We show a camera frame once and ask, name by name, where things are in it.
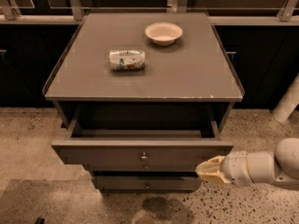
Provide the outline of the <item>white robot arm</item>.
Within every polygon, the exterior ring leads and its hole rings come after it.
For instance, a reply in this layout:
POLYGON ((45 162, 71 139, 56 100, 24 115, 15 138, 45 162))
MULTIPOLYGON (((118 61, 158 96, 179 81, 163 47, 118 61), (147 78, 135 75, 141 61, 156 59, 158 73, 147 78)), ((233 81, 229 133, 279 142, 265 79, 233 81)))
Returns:
POLYGON ((268 184, 281 189, 299 189, 299 139, 281 140, 274 151, 236 151, 216 156, 196 166, 205 181, 218 185, 249 187, 268 184))

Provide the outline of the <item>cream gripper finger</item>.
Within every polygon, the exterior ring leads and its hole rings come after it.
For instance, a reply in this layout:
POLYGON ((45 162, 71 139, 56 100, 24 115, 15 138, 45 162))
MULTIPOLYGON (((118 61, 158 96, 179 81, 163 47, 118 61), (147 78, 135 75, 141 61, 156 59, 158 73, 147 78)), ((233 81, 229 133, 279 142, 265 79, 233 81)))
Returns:
POLYGON ((204 161, 196 166, 195 172, 198 174, 217 173, 221 169, 224 156, 216 156, 204 161))
POLYGON ((230 184, 231 181, 224 175, 223 172, 198 172, 199 177, 207 182, 211 182, 217 185, 230 184))

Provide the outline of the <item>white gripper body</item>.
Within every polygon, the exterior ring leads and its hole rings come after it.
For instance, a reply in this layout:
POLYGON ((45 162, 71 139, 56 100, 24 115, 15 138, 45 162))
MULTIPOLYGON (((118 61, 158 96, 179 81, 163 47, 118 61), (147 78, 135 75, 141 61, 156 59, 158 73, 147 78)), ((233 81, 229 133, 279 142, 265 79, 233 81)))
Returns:
POLYGON ((247 187, 249 185, 246 151, 228 154, 221 163, 221 170, 230 184, 237 187, 247 187))

